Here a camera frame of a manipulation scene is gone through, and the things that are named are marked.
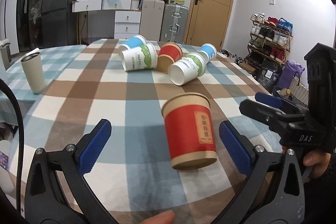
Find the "right hand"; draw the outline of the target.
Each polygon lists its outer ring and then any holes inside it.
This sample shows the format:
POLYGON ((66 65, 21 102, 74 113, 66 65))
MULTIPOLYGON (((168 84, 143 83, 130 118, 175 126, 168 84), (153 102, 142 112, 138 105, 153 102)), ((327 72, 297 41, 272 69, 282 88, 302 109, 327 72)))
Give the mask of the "right hand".
POLYGON ((320 149, 315 149, 308 152, 304 158, 299 161, 299 167, 303 169, 311 168, 309 176, 305 177, 304 183, 309 182, 311 179, 321 177, 329 166, 331 154, 323 152, 320 149))

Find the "left hand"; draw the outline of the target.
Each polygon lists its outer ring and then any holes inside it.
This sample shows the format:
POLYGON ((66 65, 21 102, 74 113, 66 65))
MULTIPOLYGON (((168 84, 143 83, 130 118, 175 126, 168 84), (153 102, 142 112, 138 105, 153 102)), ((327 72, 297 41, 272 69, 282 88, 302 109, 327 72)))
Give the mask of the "left hand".
POLYGON ((140 224, 172 224, 175 221, 175 216, 173 210, 167 210, 145 219, 140 224))

